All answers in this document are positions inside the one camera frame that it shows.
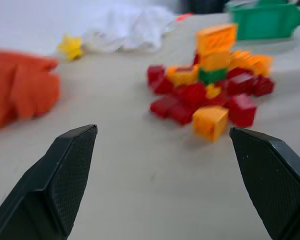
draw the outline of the orange towel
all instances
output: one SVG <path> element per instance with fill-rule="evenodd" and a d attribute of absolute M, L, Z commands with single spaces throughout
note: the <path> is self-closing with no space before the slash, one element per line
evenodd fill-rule
<path fill-rule="evenodd" d="M 59 77 L 49 72 L 57 65 L 53 58 L 0 51 L 0 128 L 50 111 L 60 95 Z"/>

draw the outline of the green plastic bin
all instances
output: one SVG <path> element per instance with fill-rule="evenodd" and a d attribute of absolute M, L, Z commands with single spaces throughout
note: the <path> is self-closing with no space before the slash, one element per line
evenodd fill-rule
<path fill-rule="evenodd" d="M 238 41 L 292 36 L 300 25 L 300 10 L 295 4 L 270 2 L 261 0 L 256 5 L 227 6 L 233 22 L 238 24 Z"/>

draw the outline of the pile of blocks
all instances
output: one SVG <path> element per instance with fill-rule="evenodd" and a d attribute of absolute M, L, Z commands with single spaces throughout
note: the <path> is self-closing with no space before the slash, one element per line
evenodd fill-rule
<path fill-rule="evenodd" d="M 148 86 L 154 94 L 165 95 L 150 111 L 181 125 L 193 120 L 194 131 L 210 141 L 223 133 L 228 119 L 237 127 L 251 127 L 257 105 L 250 96 L 274 90 L 272 58 L 231 50 L 236 33 L 235 24 L 203 29 L 197 33 L 192 65 L 149 66 Z"/>

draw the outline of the white cloth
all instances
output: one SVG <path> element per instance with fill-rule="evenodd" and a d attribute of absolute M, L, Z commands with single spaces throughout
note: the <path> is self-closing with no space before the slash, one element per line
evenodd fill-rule
<path fill-rule="evenodd" d="M 97 13 L 93 29 L 83 35 L 88 52 L 111 53 L 123 50 L 156 51 L 162 37 L 172 31 L 175 16 L 164 7 L 138 8 L 115 5 Z"/>

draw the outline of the green container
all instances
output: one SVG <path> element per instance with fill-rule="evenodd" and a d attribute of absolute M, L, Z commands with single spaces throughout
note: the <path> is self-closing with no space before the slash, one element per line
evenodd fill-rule
<path fill-rule="evenodd" d="M 203 82 L 205 85 L 214 84 L 215 82 L 227 77 L 227 69 L 222 68 L 216 71 L 204 71 L 200 68 L 198 75 L 199 81 Z"/>
<path fill-rule="evenodd" d="M 280 0 L 260 0 L 255 5 L 227 5 L 238 24 L 237 40 L 289 38 L 300 25 L 300 10 Z"/>

